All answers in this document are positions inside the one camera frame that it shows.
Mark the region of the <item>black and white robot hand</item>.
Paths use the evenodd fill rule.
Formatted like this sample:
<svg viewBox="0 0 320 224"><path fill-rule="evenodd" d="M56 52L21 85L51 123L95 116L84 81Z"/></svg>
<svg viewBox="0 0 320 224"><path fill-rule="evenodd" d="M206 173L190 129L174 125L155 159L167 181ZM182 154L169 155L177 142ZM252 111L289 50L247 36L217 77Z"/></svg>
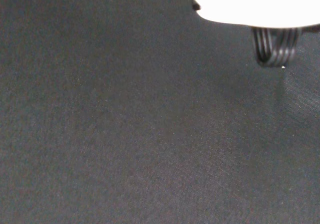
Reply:
<svg viewBox="0 0 320 224"><path fill-rule="evenodd" d="M320 30L320 0L193 1L193 9L205 20L250 27L262 67L287 66L301 35Z"/></svg>

